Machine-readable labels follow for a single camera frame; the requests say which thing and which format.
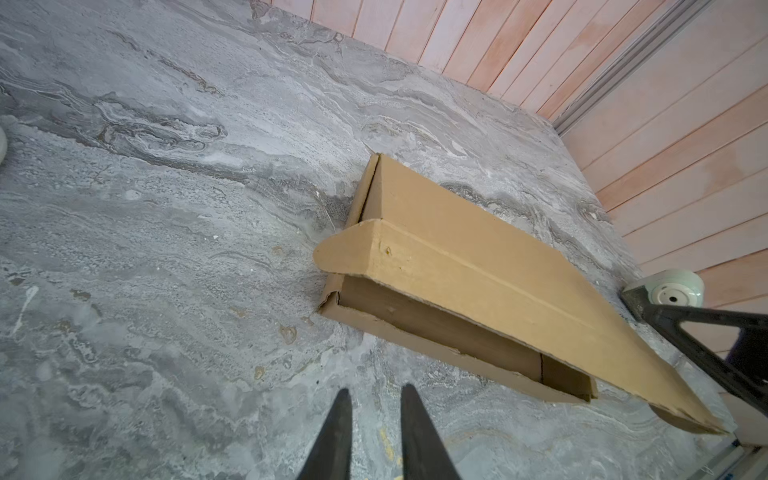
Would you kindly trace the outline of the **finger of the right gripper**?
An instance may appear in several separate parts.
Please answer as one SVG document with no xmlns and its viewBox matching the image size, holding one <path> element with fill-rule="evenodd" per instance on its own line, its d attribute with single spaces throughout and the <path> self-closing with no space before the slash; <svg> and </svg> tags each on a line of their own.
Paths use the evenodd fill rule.
<svg viewBox="0 0 768 480">
<path fill-rule="evenodd" d="M 621 294 L 636 320 L 651 325 L 728 393 L 767 413 L 767 316 L 701 307 L 653 304 L 644 286 Z M 734 327 L 739 335 L 726 358 L 694 338 L 684 323 Z"/>
</svg>

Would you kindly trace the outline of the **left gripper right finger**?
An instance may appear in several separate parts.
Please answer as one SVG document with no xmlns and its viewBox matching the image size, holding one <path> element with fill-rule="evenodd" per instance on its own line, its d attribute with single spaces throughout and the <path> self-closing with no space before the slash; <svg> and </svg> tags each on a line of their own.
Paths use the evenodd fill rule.
<svg viewBox="0 0 768 480">
<path fill-rule="evenodd" d="M 460 476 L 412 384 L 401 391 L 403 478 L 455 479 Z"/>
</svg>

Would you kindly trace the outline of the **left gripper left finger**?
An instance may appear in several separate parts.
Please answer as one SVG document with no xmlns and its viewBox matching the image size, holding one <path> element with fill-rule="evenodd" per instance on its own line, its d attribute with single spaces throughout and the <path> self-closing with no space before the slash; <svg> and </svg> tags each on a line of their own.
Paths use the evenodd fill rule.
<svg viewBox="0 0 768 480">
<path fill-rule="evenodd" d="M 353 415 L 349 390 L 341 389 L 297 479 L 349 480 Z"/>
</svg>

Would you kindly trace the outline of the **brown cardboard box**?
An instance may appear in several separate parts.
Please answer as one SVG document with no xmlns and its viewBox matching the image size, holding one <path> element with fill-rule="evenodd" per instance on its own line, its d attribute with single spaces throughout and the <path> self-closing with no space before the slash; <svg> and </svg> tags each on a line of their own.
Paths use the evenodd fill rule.
<svg viewBox="0 0 768 480">
<path fill-rule="evenodd" d="M 667 423 L 724 427 L 558 250 L 382 154 L 313 254 L 319 312 L 551 403 L 607 383 Z"/>
</svg>

